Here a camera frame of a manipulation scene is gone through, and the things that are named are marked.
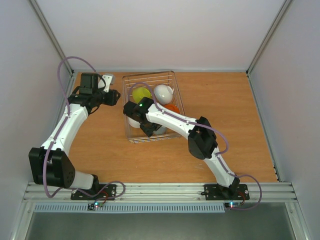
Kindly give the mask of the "grey speckled bowl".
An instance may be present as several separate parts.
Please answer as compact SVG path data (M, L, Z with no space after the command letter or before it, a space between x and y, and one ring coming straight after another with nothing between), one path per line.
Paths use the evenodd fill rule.
M159 136L159 135L164 135L167 131L167 128L164 127L164 126L161 126L158 130L155 130L153 133L156 135L156 136Z

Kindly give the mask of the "green white bowl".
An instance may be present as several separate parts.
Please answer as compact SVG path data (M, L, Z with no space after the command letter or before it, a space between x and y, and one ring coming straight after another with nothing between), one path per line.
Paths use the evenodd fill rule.
M139 103L144 97L151 99L152 94L146 87L137 87L132 91L132 97L135 103Z

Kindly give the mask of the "white ceramic bowl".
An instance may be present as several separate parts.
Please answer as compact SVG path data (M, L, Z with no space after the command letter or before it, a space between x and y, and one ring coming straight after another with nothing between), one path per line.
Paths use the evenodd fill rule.
M153 91L156 99L162 105L170 104L173 100L174 90L168 85L158 85Z

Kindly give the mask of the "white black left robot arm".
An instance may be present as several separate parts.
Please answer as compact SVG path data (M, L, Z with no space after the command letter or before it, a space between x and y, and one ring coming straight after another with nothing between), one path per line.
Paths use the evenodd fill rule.
M100 195L97 176L77 171L69 159L69 152L78 130L88 116L98 110L100 105L117 104L121 95L110 88L115 80L112 74L81 74L80 85L67 98L64 113L52 134L41 147L33 147L28 154L35 184L82 189L89 199L96 199Z

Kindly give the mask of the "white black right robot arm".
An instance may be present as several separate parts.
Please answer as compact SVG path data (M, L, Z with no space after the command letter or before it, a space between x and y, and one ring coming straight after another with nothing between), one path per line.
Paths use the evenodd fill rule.
M225 200L230 200L239 191L240 180L227 166L218 148L218 133L208 119L201 116L199 119L180 115L168 110L152 99L144 97L139 103L128 101L123 107L123 114L139 123L139 127L147 137L151 137L161 127L170 129L187 140L190 154L203 160L217 182L216 194Z

